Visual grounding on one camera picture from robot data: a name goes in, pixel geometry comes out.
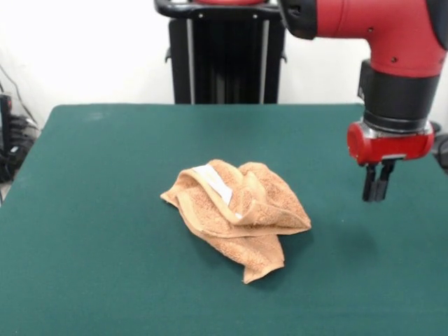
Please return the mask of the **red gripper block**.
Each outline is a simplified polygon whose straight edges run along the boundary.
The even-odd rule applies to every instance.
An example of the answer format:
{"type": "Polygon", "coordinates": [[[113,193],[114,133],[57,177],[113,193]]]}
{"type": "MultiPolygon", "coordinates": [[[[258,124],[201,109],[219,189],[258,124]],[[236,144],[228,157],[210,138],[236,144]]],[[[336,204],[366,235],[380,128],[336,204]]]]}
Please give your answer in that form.
{"type": "Polygon", "coordinates": [[[363,201],[381,202],[386,198],[395,160],[416,160],[426,156],[434,142],[434,131],[429,122],[417,133],[398,134],[372,129],[358,121],[350,124],[346,142],[350,156],[359,165],[367,164],[363,201]],[[382,168],[376,180],[376,164],[380,162],[382,168]]]}

